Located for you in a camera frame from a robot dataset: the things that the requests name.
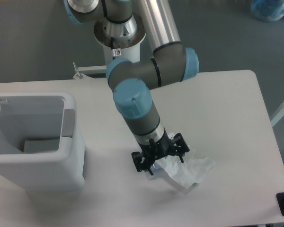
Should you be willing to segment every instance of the white trash bin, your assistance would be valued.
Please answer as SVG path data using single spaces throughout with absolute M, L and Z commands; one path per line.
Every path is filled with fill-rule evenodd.
M 29 191 L 79 189 L 84 157 L 70 93 L 0 93 L 0 175 Z

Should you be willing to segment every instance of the crumpled tissue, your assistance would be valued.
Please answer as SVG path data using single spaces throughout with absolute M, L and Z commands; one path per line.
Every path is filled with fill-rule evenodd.
M 174 134 L 169 134 L 169 138 L 173 138 Z M 200 183 L 209 170 L 215 165 L 215 161 L 209 157 L 194 158 L 195 149 L 190 148 L 190 151 L 183 156 L 184 163 L 178 156 L 166 156 L 156 160 L 153 167 L 153 173 L 160 172 L 159 168 L 163 168 L 167 174 L 175 182 L 179 183 L 185 188 L 189 188 L 196 183 Z

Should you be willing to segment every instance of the metal bracket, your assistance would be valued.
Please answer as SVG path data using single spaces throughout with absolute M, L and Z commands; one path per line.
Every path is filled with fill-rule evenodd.
M 105 73 L 106 72 L 106 65 L 100 65 L 100 66 L 88 66 L 88 67 L 77 67 L 76 63 L 72 63 L 74 66 L 74 79 L 82 79 L 84 74 L 90 75 L 90 74 L 99 74 L 99 73 Z

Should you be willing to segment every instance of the silver metal tube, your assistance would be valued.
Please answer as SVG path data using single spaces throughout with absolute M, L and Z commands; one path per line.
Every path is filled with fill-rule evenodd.
M 167 0 L 137 2 L 152 51 L 164 44 L 180 41 Z
M 149 142 L 150 138 L 153 138 L 153 140 L 154 140 L 155 142 L 157 142 L 157 141 L 159 141 L 159 140 L 162 138 L 162 136 L 164 135 L 164 131 L 165 131 L 165 128 L 164 128 L 162 122 L 160 122 L 159 125 L 158 125 L 158 127 L 156 128 L 156 130 L 153 131 L 153 132 L 151 132 L 150 134 L 145 135 L 145 136 L 137 136 L 137 135 L 134 134 L 133 136 L 136 138 L 136 140 L 137 140 L 137 142 L 138 142 L 139 144 L 142 144 L 142 145 L 149 145 L 149 143 L 150 143 L 150 142 Z

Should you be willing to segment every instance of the white table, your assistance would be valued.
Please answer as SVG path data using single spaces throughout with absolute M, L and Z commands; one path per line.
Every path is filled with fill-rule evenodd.
M 168 132 L 216 161 L 195 188 L 148 180 L 135 170 L 133 135 L 105 79 L 0 84 L 0 91 L 69 91 L 87 144 L 79 192 L 25 192 L 0 176 L 0 227 L 225 227 L 284 222 L 275 194 L 284 166 L 256 76 L 199 73 L 158 88 L 153 99 Z

